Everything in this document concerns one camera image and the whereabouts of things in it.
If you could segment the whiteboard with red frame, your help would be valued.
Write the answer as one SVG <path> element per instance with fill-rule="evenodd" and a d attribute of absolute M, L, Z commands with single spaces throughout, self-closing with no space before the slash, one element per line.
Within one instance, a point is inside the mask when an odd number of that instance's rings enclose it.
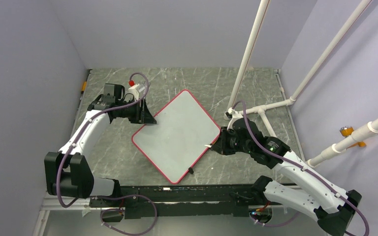
<path fill-rule="evenodd" d="M 179 183 L 220 134 L 220 127 L 187 89 L 179 92 L 131 137 L 136 148 L 171 183 Z"/>

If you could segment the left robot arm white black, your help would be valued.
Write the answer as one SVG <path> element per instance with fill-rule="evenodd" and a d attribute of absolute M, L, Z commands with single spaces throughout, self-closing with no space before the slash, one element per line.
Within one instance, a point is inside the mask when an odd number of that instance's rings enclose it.
<path fill-rule="evenodd" d="M 129 84 L 129 89 L 105 84 L 103 93 L 89 104 L 84 120 L 69 141 L 58 151 L 45 156 L 46 187 L 50 195 L 78 199 L 102 196 L 102 200 L 111 207 L 121 202 L 119 182 L 95 177 L 86 156 L 116 118 L 126 118 L 134 124 L 156 124 L 144 97 L 146 85 Z"/>

